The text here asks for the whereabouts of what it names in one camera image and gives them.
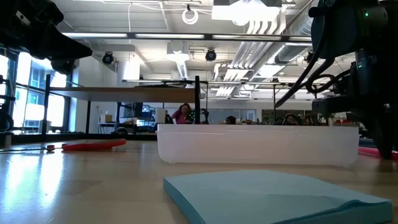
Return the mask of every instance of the shelf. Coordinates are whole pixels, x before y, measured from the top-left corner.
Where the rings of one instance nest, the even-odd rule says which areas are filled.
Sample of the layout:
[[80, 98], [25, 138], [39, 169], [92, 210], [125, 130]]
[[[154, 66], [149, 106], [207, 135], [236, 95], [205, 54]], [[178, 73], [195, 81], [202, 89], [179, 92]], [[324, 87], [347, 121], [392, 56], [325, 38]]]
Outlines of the shelf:
[[51, 87], [50, 92], [79, 100], [101, 102], [193, 103], [193, 88]]

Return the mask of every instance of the white plastic bin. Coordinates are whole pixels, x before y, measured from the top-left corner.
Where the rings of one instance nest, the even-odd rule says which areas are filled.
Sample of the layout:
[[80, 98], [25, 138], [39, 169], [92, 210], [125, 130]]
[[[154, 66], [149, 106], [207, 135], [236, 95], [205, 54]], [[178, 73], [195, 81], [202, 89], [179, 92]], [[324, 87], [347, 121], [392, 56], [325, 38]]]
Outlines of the white plastic bin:
[[323, 126], [160, 124], [166, 162], [349, 166], [358, 156], [358, 128]]

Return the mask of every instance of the light blue sticky note pad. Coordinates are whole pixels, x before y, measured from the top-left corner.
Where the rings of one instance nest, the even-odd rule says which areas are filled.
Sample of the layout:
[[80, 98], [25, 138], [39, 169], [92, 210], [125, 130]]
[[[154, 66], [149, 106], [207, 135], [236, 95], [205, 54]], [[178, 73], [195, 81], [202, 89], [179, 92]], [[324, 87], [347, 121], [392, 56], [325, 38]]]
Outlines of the light blue sticky note pad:
[[382, 223], [390, 200], [312, 177], [240, 170], [165, 177], [164, 189], [192, 224]]

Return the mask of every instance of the desk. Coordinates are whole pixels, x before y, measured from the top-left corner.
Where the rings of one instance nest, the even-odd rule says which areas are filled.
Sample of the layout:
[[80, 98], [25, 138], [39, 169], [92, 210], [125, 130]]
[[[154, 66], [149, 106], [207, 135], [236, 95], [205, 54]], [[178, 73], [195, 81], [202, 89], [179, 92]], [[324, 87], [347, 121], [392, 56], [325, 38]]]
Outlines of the desk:
[[[55, 147], [61, 142], [48, 143]], [[16, 147], [42, 147], [45, 144]], [[350, 168], [267, 164], [169, 164], [157, 143], [128, 141], [115, 152], [0, 154], [0, 223], [188, 224], [163, 177], [264, 169], [302, 174], [389, 198], [398, 222], [397, 163], [359, 155]]]

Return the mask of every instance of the cardboard box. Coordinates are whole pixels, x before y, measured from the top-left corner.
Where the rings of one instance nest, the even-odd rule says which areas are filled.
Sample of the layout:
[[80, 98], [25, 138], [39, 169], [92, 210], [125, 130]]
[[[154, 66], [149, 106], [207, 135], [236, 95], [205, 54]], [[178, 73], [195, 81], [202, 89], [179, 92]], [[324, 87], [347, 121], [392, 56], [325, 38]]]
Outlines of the cardboard box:
[[101, 122], [113, 122], [111, 114], [103, 114], [101, 116]]

